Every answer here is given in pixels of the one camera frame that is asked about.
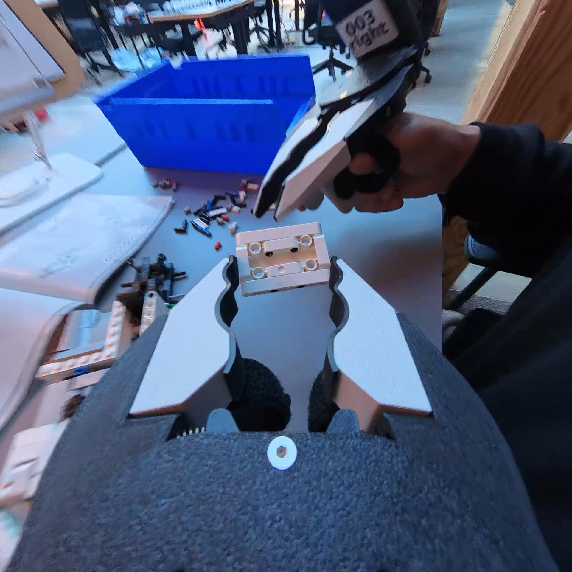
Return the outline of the person's right forearm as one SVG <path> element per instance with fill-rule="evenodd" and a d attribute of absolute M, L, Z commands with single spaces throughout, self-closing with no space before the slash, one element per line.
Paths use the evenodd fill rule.
<path fill-rule="evenodd" d="M 571 144 L 534 125 L 473 125 L 479 142 L 444 206 L 507 268 L 534 276 L 571 252 Z"/>

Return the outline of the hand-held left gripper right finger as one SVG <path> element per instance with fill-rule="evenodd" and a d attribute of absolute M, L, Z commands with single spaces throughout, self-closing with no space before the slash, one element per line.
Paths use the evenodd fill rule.
<path fill-rule="evenodd" d="M 396 311 L 345 261 L 331 258 L 326 400 L 375 433 L 384 414 L 428 418 L 433 408 Z"/>

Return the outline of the pile of small lego pieces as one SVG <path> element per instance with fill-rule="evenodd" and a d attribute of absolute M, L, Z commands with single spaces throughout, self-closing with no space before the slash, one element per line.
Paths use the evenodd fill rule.
<path fill-rule="evenodd" d="M 216 242 L 221 232 L 239 230 L 237 218 L 252 217 L 261 182 L 247 175 L 195 171 L 150 173 L 155 191 L 170 198 L 170 211 L 161 224 L 170 236 L 197 236 Z"/>

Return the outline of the long background work table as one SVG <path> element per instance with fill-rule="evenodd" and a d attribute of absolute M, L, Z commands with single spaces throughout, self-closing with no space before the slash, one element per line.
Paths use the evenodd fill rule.
<path fill-rule="evenodd" d="M 154 24 L 179 26 L 186 55 L 196 56 L 190 32 L 190 24 L 196 21 L 211 21 L 215 29 L 230 27 L 236 53 L 246 55 L 249 37 L 245 29 L 253 12 L 254 1 L 167 1 L 160 11 L 149 12 L 148 18 Z"/>

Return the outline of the lego instruction booklet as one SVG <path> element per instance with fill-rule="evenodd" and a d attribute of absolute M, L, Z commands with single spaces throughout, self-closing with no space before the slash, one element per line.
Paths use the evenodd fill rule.
<path fill-rule="evenodd" d="M 1 428 L 24 400 L 62 317 L 94 303 L 172 206 L 169 196 L 80 194 L 1 240 Z"/>

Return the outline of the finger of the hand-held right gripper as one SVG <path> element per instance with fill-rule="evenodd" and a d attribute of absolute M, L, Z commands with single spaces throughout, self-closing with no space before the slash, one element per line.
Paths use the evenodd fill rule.
<path fill-rule="evenodd" d="M 300 205 L 314 210 L 326 197 L 342 213 L 354 208 L 352 198 L 339 198 L 333 180 L 351 161 L 347 139 L 359 127 L 359 121 L 373 105 L 372 99 L 359 102 L 337 113 L 329 122 L 325 135 L 308 151 L 300 165 L 285 178 L 282 195 L 276 200 L 275 220 L 282 221 Z"/>
<path fill-rule="evenodd" d="M 256 218 L 265 215 L 272 204 L 279 204 L 286 179 L 325 135 L 330 121 L 330 110 L 313 107 L 291 130 L 260 186 L 254 204 Z"/>

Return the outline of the blue plastic bin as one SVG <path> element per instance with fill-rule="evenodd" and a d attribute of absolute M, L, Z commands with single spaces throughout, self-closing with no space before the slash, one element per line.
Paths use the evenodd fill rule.
<path fill-rule="evenodd" d="M 170 62 L 96 100 L 146 168 L 265 175 L 315 103 L 307 54 Z"/>

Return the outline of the white lego vehicle model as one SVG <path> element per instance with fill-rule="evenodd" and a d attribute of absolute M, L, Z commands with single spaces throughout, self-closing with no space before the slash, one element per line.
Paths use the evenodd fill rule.
<path fill-rule="evenodd" d="M 42 359 L 38 425 L 71 418 L 97 382 L 151 326 L 182 298 L 175 284 L 188 278 L 166 255 L 129 259 L 132 278 L 122 283 L 108 312 L 82 308 L 64 317 Z"/>

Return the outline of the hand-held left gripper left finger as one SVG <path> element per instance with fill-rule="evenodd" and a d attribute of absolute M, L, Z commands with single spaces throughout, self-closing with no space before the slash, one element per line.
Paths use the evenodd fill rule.
<path fill-rule="evenodd" d="M 244 360 L 231 325 L 238 313 L 237 259 L 218 263 L 169 311 L 129 410 L 131 418 L 182 414 L 206 427 L 244 391 Z"/>

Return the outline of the white lego frame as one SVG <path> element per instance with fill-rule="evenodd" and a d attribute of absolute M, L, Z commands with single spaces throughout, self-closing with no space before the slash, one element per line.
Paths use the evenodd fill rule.
<path fill-rule="evenodd" d="M 239 232 L 236 258 L 244 297 L 329 282 L 331 259 L 320 223 Z"/>

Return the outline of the wooden post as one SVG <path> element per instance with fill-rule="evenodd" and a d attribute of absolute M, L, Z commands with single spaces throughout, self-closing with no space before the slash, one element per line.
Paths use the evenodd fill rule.
<path fill-rule="evenodd" d="M 571 1 L 515 1 L 461 120 L 571 135 Z"/>

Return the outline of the black office chair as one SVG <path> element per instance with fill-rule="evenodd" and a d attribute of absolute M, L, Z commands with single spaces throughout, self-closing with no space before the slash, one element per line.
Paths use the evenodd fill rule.
<path fill-rule="evenodd" d="M 120 77 L 124 73 L 115 65 L 108 50 L 109 41 L 94 16 L 89 1 L 59 1 L 60 12 L 74 42 L 75 50 L 87 63 L 86 72 L 101 86 L 101 70 L 109 70 Z"/>
<path fill-rule="evenodd" d="M 302 28 L 302 43 L 305 46 L 318 45 L 323 50 L 329 50 L 328 59 L 312 66 L 312 74 L 317 75 L 323 71 L 328 71 L 328 75 L 336 82 L 336 69 L 341 75 L 351 71 L 353 67 L 335 58 L 335 49 L 340 54 L 346 52 L 346 45 L 341 39 L 336 26 L 325 12 L 323 1 L 304 2 L 304 21 Z"/>

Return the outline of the person's right hand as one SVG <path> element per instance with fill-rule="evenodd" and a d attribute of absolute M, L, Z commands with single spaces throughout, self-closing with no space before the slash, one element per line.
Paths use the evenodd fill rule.
<path fill-rule="evenodd" d="M 456 125 L 415 113 L 401 113 L 382 128 L 397 148 L 400 164 L 388 184 L 375 193 L 356 193 L 354 210 L 396 211 L 406 199 L 445 193 L 478 146 L 478 125 Z"/>

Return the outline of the instruction sheet stand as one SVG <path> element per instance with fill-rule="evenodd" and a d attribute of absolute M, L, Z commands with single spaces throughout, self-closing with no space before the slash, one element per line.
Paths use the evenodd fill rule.
<path fill-rule="evenodd" d="M 69 153 L 48 156 L 35 115 L 75 94 L 83 70 L 75 52 L 34 1 L 1 1 L 1 126 L 22 118 L 34 160 L 1 176 L 1 234 L 102 177 Z"/>

